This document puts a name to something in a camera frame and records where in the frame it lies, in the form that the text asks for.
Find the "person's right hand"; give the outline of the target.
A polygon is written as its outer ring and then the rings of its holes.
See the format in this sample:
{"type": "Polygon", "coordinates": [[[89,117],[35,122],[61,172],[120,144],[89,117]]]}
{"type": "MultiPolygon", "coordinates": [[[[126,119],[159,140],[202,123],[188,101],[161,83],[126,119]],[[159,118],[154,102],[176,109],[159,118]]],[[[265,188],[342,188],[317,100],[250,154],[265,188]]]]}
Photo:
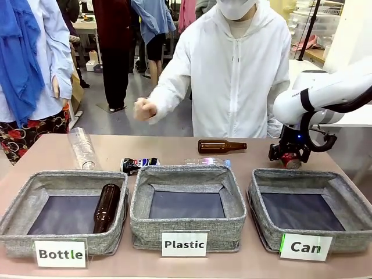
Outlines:
{"type": "Polygon", "coordinates": [[[148,98],[138,98],[134,103],[134,118],[146,121],[157,114],[157,107],[148,98]]]}

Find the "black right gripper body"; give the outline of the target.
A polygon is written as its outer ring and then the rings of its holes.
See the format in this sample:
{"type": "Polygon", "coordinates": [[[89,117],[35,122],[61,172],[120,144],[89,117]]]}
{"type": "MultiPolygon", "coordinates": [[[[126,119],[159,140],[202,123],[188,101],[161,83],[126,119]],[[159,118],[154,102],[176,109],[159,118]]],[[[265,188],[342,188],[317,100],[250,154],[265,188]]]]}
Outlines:
{"type": "Polygon", "coordinates": [[[286,125],[282,127],[279,147],[281,156],[287,153],[307,156],[311,153],[310,149],[306,146],[302,133],[286,125]]]}

